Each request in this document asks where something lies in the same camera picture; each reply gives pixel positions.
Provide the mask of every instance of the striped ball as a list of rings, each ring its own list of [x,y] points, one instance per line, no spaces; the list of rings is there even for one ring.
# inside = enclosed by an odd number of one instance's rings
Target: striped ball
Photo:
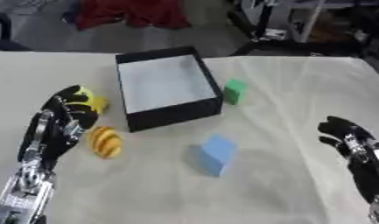
[[[113,128],[99,126],[89,134],[89,144],[98,156],[114,158],[120,154],[123,140]]]

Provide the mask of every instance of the open box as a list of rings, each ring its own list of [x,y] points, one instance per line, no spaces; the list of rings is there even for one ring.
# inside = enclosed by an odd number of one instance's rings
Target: open box
[[[130,132],[221,113],[222,92],[194,47],[116,56]]]

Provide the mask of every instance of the table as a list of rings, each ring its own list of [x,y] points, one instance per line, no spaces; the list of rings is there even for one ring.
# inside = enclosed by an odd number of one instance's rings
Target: table
[[[222,115],[137,133],[125,126],[113,54],[0,52],[0,192],[16,170],[26,126],[56,91],[82,84],[110,99],[98,121],[124,138],[102,160],[84,140],[57,166],[47,209],[59,223],[368,223],[338,153],[318,143],[317,124],[342,116],[379,139],[379,75],[350,58],[206,59],[222,86],[249,89]],[[193,151],[219,133],[239,145],[221,178],[195,165]]]

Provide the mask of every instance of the robot finger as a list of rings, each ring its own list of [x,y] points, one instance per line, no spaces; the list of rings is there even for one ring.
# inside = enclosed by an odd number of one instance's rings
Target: robot finger
[[[344,158],[347,158],[350,155],[348,147],[341,141],[326,136],[320,136],[319,141],[323,144],[328,144],[334,147]]]

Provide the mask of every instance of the robotic hand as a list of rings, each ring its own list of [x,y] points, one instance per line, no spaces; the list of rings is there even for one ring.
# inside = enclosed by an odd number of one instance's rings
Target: robotic hand
[[[44,210],[54,193],[54,166],[94,125],[106,104],[82,86],[66,88],[45,103],[20,146],[20,168],[1,194],[0,224],[46,223]]]
[[[379,224],[379,142],[364,128],[335,116],[329,116],[318,129],[328,135],[319,140],[348,160],[357,189],[370,204],[369,218]]]

